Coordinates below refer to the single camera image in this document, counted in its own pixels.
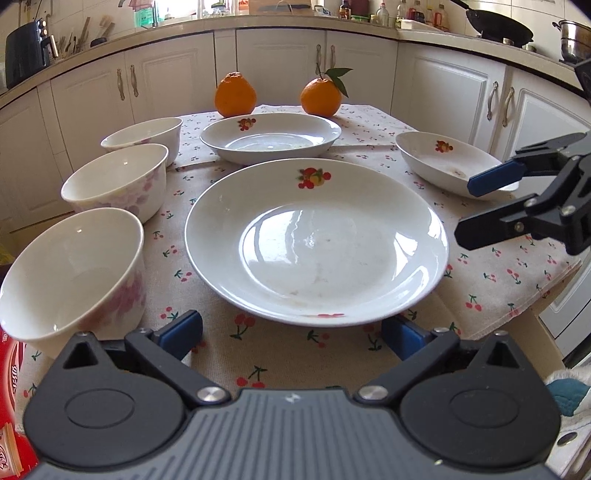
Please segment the cherry print tablecloth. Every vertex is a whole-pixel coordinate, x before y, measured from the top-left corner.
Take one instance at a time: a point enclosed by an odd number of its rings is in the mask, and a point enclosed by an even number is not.
[[[255,114],[274,111],[301,109],[261,106]],[[156,329],[188,309],[197,309],[203,316],[204,337],[185,362],[232,391],[246,386],[358,388],[398,361],[382,343],[379,323],[315,329],[262,320],[222,300],[193,272],[183,244],[191,205],[212,183],[240,168],[221,161],[199,141],[200,131],[219,118],[217,113],[184,117],[180,152],[168,170],[164,206],[145,224],[149,283],[142,324]],[[343,134],[324,156],[396,178],[419,192],[446,227],[450,261],[445,276],[435,292],[404,312],[407,318],[424,328],[447,326],[463,338],[477,339],[517,316],[578,266],[558,242],[529,236],[463,251],[453,237],[457,221],[486,205],[442,192],[410,171],[394,138],[412,129],[368,106],[343,105],[335,120]],[[43,354],[27,348],[16,394],[17,424],[50,364]]]

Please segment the white bowl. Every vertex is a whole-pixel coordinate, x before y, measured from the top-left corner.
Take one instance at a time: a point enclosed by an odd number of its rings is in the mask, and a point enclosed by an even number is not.
[[[158,144],[107,153],[75,171],[61,197],[77,212],[117,207],[145,223],[164,203],[167,157],[168,149]]]
[[[169,117],[148,120],[140,124],[119,130],[105,138],[100,146],[107,152],[113,152],[120,148],[131,147],[144,143],[157,143],[168,148],[168,161],[166,166],[172,165],[177,158],[178,148],[181,143],[182,118]]]
[[[435,288],[449,256],[441,220],[418,194],[322,158],[271,161],[219,180],[191,209],[185,243],[227,301],[318,327],[406,310]]]
[[[426,132],[404,132],[396,136],[402,157],[420,177],[430,183],[475,200],[507,200],[510,192],[519,187],[512,183],[482,197],[468,191],[470,177],[501,164],[488,153],[454,138]]]
[[[224,160],[254,165],[279,158],[317,157],[340,137],[332,120],[305,113],[256,113],[219,120],[199,137]]]
[[[144,229],[129,212],[78,213],[42,233],[0,287],[0,325],[55,358],[78,331],[123,338],[144,314]]]

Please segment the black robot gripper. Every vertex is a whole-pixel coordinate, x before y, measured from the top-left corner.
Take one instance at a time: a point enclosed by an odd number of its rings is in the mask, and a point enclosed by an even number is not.
[[[404,361],[344,389],[243,389],[236,399],[181,360],[191,310],[124,340],[74,335],[24,415],[37,479],[536,479],[557,406],[508,335],[481,342],[382,321]]]

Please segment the large white plate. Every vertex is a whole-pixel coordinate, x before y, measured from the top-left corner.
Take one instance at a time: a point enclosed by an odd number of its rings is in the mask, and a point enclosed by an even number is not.
[[[455,138],[426,132],[404,132],[396,136],[396,145],[413,172],[456,195],[473,200],[508,200],[510,193],[519,187],[519,182],[515,182],[482,197],[470,194],[470,177],[501,165],[501,162]]]
[[[185,225],[191,263],[227,301],[307,326],[373,322],[441,280],[449,247],[416,193],[336,160],[278,160],[209,187]]]
[[[199,137],[224,160],[254,165],[279,158],[317,157],[340,137],[331,120],[305,113],[255,113],[225,118]]]

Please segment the black frying pan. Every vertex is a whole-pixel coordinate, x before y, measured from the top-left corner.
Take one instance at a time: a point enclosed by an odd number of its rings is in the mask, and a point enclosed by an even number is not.
[[[488,40],[503,41],[510,38],[516,47],[521,48],[534,38],[532,31],[517,20],[505,15],[487,10],[474,10],[462,0],[451,0],[456,5],[466,9],[466,16],[474,30]]]

